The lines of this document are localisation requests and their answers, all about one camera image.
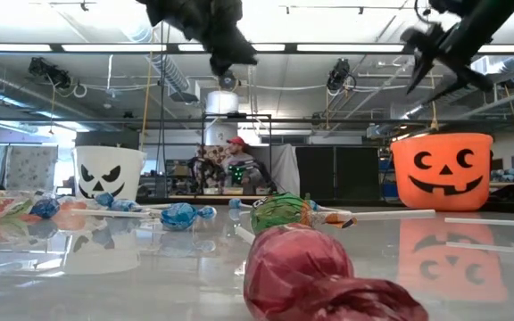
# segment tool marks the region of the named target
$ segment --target ceiling light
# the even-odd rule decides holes
[[[51,52],[50,45],[0,44],[0,52]]]
[[[304,52],[341,52],[341,53],[398,53],[403,50],[403,45],[298,45],[297,51]]]
[[[285,45],[279,44],[253,44],[257,51],[285,51]]]
[[[188,52],[204,52],[203,45],[199,44],[185,44],[178,45],[179,51],[188,51]]]
[[[155,44],[116,44],[116,45],[100,45],[100,44],[84,44],[84,45],[62,45],[65,52],[79,53],[146,53],[160,52],[166,50],[166,45]]]
[[[483,45],[479,54],[514,53],[514,45]]]

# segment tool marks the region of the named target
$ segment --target white ghost bucket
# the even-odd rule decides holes
[[[108,192],[115,199],[136,199],[146,159],[144,152],[118,147],[80,146],[73,149],[72,155],[77,197],[92,199]]]

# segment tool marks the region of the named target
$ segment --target orange pumpkin bucket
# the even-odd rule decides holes
[[[478,210],[489,197],[490,151],[484,134],[441,134],[392,143],[398,194],[414,209]]]

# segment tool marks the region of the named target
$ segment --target ceiling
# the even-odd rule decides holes
[[[0,0],[0,43],[128,42],[124,29],[132,28],[133,24],[147,24],[144,6],[133,0],[95,0],[87,4],[87,12],[81,9],[80,2]],[[413,5],[413,0],[245,0],[245,16],[238,26],[254,43],[399,43],[401,33],[408,27],[425,27],[418,22]],[[362,14],[359,14],[360,7],[364,8]],[[432,15],[430,19],[442,21],[445,27],[458,20],[451,15]],[[170,30],[169,38],[164,35],[164,41],[186,42],[175,29]],[[514,44],[514,16],[494,35],[493,42]],[[114,55],[109,86],[109,55],[38,56],[67,70],[76,81],[89,87],[83,98],[74,95],[57,97],[62,106],[68,105],[75,112],[56,105],[55,114],[77,119],[107,119],[121,118],[124,112],[131,111],[134,116],[142,118],[150,68],[146,57]],[[26,54],[0,54],[0,78],[20,83],[13,87],[0,82],[0,95],[25,104],[22,107],[0,105],[0,118],[32,117],[30,114],[35,111],[51,110],[50,103],[19,95],[22,88],[28,88],[44,97],[52,97],[52,87],[28,73],[31,58]],[[418,101],[430,93],[432,86],[448,73],[443,66],[435,67],[432,71],[435,81],[432,83],[432,78],[428,77],[414,93],[406,96],[405,86],[411,67],[405,64],[411,62],[409,56],[261,54],[257,58],[259,64],[252,70],[252,93],[257,97],[253,108],[274,118],[310,117],[313,112],[326,109],[335,119],[392,118],[417,106]],[[357,86],[355,91],[342,92],[334,97],[327,94],[324,85],[338,58],[348,59],[354,69]],[[202,88],[202,98],[219,88],[211,74],[207,54],[172,55],[171,59],[188,79],[197,81]],[[242,80],[242,85],[236,88],[240,96],[240,111],[250,111],[249,69],[234,66],[232,70]],[[151,72],[151,83],[155,84],[159,75],[155,70]],[[398,72],[398,78],[385,86],[385,81]],[[373,93],[382,86],[386,87],[385,90]],[[162,110],[161,87],[151,86],[149,94],[147,117],[158,119]],[[327,100],[333,100],[329,106]],[[469,109],[492,100],[493,94],[484,99],[482,94],[471,93],[450,104],[463,104]],[[105,103],[112,107],[105,109]],[[203,104],[175,103],[165,94],[163,106],[167,111],[166,118],[183,119],[199,118]],[[171,124],[169,127],[180,128],[181,125]],[[279,124],[278,127],[310,128],[311,125]],[[358,126],[346,125],[339,129],[347,128]]]

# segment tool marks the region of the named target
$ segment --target black eyes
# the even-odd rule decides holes
[[[88,174],[88,169],[85,167],[85,165],[80,165],[80,175],[82,176],[82,179],[85,180],[85,182],[90,182],[91,180],[95,179],[94,176]]]
[[[119,176],[120,176],[120,166],[117,166],[114,169],[112,169],[108,175],[104,175],[103,179],[105,181],[107,181],[108,183],[112,183],[115,180],[117,180]]]
[[[416,164],[416,166],[419,168],[419,169],[431,169],[432,167],[429,166],[429,165],[426,165],[424,164],[424,158],[427,157],[427,156],[431,156],[432,154],[430,154],[429,152],[419,152],[416,154],[416,157],[414,157],[414,164]]]
[[[471,167],[471,165],[465,161],[465,156],[467,155],[473,155],[473,152],[469,149],[464,149],[457,153],[457,162],[464,169]]]

